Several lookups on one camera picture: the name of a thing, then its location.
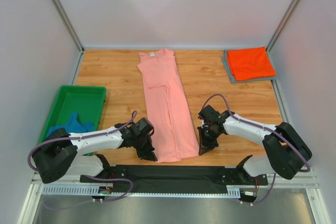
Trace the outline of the pink t-shirt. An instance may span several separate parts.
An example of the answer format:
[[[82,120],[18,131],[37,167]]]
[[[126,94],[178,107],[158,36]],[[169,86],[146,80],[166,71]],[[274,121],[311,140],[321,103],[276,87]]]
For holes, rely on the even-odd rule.
[[[198,156],[199,143],[177,69],[174,51],[139,53],[152,143],[159,163]]]

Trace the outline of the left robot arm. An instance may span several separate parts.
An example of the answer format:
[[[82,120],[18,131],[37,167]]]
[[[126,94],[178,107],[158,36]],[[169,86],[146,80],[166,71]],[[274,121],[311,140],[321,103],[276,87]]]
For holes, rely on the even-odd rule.
[[[100,150],[132,147],[139,159],[155,162],[153,133],[154,126],[146,118],[87,133],[58,129],[30,151],[28,165],[39,173],[43,183],[49,184],[65,175],[98,176],[109,168],[102,156],[93,155]]]

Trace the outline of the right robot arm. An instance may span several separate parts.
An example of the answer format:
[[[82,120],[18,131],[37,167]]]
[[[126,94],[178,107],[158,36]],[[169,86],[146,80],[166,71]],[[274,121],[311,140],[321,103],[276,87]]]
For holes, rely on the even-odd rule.
[[[292,179],[298,172],[308,172],[307,162],[312,151],[291,124],[262,124],[248,120],[228,110],[219,113],[212,106],[201,109],[198,118],[200,148],[203,155],[218,147],[217,139],[225,135],[239,136],[265,149],[265,155],[247,156],[240,166],[251,177],[275,173],[284,179]]]

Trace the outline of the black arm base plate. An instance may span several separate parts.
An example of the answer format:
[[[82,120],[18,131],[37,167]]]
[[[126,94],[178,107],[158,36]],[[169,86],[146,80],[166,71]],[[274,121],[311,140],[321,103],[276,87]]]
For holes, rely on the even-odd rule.
[[[210,182],[222,185],[268,185],[265,174],[251,177],[241,167],[225,166],[150,166],[150,165],[116,165],[103,169],[99,179],[126,178],[136,180],[190,180]]]

